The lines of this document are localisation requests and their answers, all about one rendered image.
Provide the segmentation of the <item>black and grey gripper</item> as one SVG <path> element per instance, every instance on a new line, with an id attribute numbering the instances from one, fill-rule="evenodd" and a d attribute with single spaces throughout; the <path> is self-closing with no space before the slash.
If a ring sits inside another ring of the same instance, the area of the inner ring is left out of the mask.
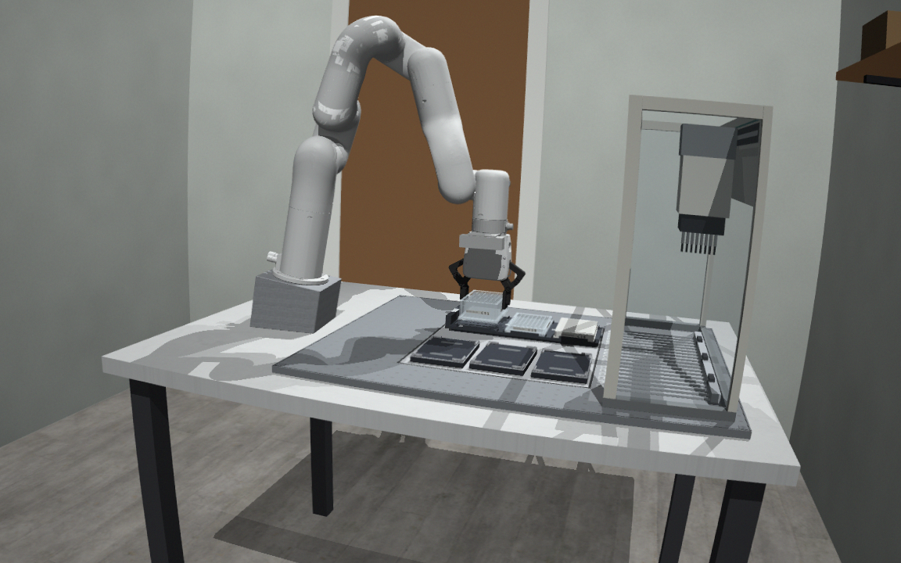
<path id="1" fill-rule="evenodd" d="M 471 278 L 491 279 L 491 281 L 500 281 L 504 286 L 503 291 L 503 309 L 507 309 L 511 302 L 511 291 L 525 277 L 526 272 L 516 267 L 512 263 L 512 245 L 509 234 L 501 234 L 503 236 L 504 249 L 473 249 L 473 247 L 465 247 L 464 259 L 455 261 L 454 264 L 448 266 L 448 270 L 453 274 L 455 281 L 461 286 L 460 300 L 468 295 L 468 281 Z M 458 272 L 458 267 L 464 266 L 464 277 Z M 514 271 L 516 278 L 510 282 L 508 272 Z"/>

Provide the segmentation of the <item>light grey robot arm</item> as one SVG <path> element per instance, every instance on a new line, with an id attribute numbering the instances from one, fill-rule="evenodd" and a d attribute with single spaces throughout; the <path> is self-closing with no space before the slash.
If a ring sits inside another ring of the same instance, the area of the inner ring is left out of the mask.
<path id="1" fill-rule="evenodd" d="M 390 18 L 366 16 L 341 32 L 330 53 L 314 101 L 314 136 L 294 156 L 282 253 L 266 257 L 276 263 L 273 277 L 291 284 L 328 284 L 322 271 L 336 175 L 353 147 L 361 118 L 357 99 L 372 58 L 410 80 L 441 196 L 453 204 L 472 197 L 472 232 L 460 235 L 460 247 L 503 250 L 504 238 L 498 235 L 514 229 L 507 220 L 510 176 L 472 169 L 446 57 L 404 34 Z"/>

